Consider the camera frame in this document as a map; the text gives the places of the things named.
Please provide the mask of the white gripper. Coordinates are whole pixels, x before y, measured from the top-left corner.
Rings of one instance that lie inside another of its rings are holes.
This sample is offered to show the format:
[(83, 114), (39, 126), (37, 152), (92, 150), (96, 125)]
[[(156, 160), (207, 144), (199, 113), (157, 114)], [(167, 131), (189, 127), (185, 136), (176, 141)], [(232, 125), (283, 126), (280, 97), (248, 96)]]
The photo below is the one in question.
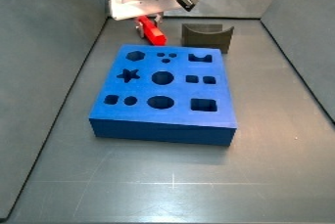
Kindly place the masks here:
[(110, 17), (116, 21), (136, 18), (136, 29), (145, 38), (140, 16), (156, 14), (155, 25), (163, 24), (164, 12), (181, 9), (177, 0), (109, 0)]

